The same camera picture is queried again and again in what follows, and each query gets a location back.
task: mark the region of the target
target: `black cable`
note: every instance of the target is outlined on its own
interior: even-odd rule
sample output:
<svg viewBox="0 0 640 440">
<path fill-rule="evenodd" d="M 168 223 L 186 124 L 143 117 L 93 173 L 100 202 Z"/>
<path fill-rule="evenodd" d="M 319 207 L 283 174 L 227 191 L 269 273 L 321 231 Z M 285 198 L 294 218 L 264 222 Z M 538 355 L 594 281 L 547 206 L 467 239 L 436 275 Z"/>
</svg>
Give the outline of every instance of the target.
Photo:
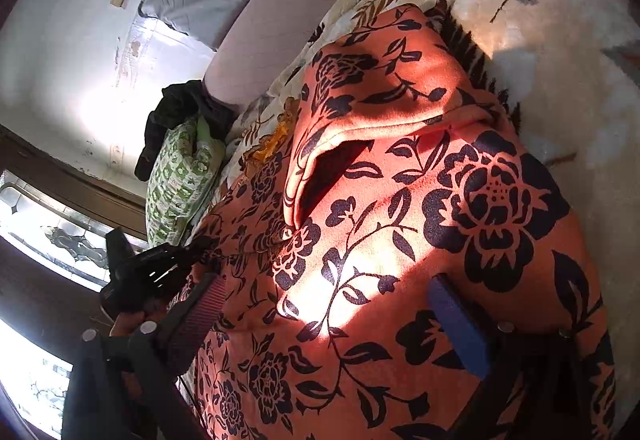
<svg viewBox="0 0 640 440">
<path fill-rule="evenodd" d="M 191 399 L 191 403 L 193 404 L 194 409 L 196 410 L 196 412 L 198 413 L 198 416 L 200 417 L 200 423 L 202 424 L 202 427 L 206 431 L 207 430 L 207 425 L 204 422 L 204 419 L 202 417 L 202 412 L 200 411 L 200 408 L 198 407 L 198 404 L 196 404 L 196 400 L 193 397 L 193 394 L 191 394 L 191 390 L 189 389 L 189 387 L 185 383 L 184 379 L 182 378 L 182 375 L 178 375 L 178 378 L 180 379 L 180 382 L 184 386 L 184 389 L 187 391 L 187 395 L 189 395 L 189 398 Z"/>
</svg>

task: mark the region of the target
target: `leaf patterned blanket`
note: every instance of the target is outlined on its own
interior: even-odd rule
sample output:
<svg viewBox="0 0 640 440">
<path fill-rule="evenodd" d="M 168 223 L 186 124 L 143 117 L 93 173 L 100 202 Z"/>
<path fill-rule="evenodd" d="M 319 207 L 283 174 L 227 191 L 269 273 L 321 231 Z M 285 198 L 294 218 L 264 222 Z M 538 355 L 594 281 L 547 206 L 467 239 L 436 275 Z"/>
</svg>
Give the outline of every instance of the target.
<svg viewBox="0 0 640 440">
<path fill-rule="evenodd" d="M 640 90 L 635 82 L 640 76 L 640 28 L 629 13 L 628 0 L 339 0 L 298 58 L 260 99 L 255 122 L 252 116 L 237 121 L 234 134 L 242 138 L 222 173 L 212 206 L 238 177 L 254 176 L 255 158 L 270 155 L 289 134 L 290 115 L 296 113 L 292 103 L 300 99 L 306 67 L 319 50 L 405 4 L 416 4 L 427 13 L 474 88 L 495 95 L 519 129 L 520 141 L 549 168 L 580 220 L 603 282 L 617 368 L 615 378 L 606 363 L 593 368 L 594 377 L 601 376 L 600 369 L 607 373 L 594 405 L 607 412 L 608 425 L 616 394 L 615 430 L 640 398 L 640 357 L 629 340 L 640 314 Z M 388 91 L 391 98 L 399 94 Z M 265 99 L 271 99 L 266 109 Z M 401 145 L 396 152 L 407 156 L 402 178 L 420 176 L 415 158 L 408 163 L 412 147 Z M 358 168 L 346 174 L 377 171 Z M 358 205 L 346 217 L 357 222 L 365 208 Z M 262 269 L 270 267 L 265 264 Z M 243 268 L 238 264 L 233 270 L 239 279 L 228 278 L 228 283 L 237 283 L 229 292 L 235 290 L 234 298 L 251 292 L 254 278 L 238 274 Z M 261 312 L 266 304 L 262 301 L 251 311 Z M 276 313 L 273 308 L 268 317 L 275 319 Z"/>
<path fill-rule="evenodd" d="M 607 436 L 612 353 L 577 217 L 438 14 L 394 7 L 316 52 L 294 131 L 201 222 L 194 276 L 220 267 L 226 291 L 196 359 L 214 438 L 444 438 L 478 379 L 430 309 L 439 272 L 495 321 L 571 330 Z"/>
</svg>

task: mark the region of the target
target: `green and white fabric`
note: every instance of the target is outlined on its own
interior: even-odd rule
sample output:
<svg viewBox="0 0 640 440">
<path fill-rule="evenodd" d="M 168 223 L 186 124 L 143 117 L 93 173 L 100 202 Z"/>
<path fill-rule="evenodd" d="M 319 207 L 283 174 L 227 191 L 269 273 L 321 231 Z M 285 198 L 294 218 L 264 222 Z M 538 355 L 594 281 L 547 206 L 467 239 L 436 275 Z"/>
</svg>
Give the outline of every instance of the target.
<svg viewBox="0 0 640 440">
<path fill-rule="evenodd" d="M 177 245 L 206 197 L 225 156 L 203 117 L 167 131 L 146 190 L 146 234 L 150 246 Z"/>
</svg>

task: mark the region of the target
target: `white wall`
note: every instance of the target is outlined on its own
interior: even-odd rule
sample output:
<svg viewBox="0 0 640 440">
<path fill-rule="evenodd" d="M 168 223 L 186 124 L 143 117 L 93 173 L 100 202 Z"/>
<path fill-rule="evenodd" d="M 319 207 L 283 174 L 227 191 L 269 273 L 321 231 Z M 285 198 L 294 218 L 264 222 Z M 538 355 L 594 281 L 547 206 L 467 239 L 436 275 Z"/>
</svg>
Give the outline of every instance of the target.
<svg viewBox="0 0 640 440">
<path fill-rule="evenodd" d="M 55 158 L 144 195 L 132 170 L 146 116 L 161 97 L 157 86 L 171 82 L 115 87 L 139 2 L 119 9 L 110 0 L 19 0 L 0 31 L 0 123 Z M 178 78 L 202 77 L 210 53 L 201 53 L 196 71 Z M 172 68 L 158 62 L 145 73 Z"/>
</svg>

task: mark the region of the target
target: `black cloth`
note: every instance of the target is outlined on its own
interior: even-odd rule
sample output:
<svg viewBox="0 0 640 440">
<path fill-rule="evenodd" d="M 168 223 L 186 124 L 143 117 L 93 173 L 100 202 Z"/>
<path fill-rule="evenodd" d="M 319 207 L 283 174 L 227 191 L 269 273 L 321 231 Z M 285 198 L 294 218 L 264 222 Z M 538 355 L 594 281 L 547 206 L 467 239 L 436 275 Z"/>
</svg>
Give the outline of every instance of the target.
<svg viewBox="0 0 640 440">
<path fill-rule="evenodd" d="M 175 129 L 190 116 L 200 113 L 212 138 L 224 140 L 236 118 L 233 110 L 213 99 L 201 80 L 172 84 L 162 90 L 162 100 L 146 118 L 145 148 L 136 164 L 136 178 L 148 181 L 162 149 L 168 129 Z"/>
</svg>

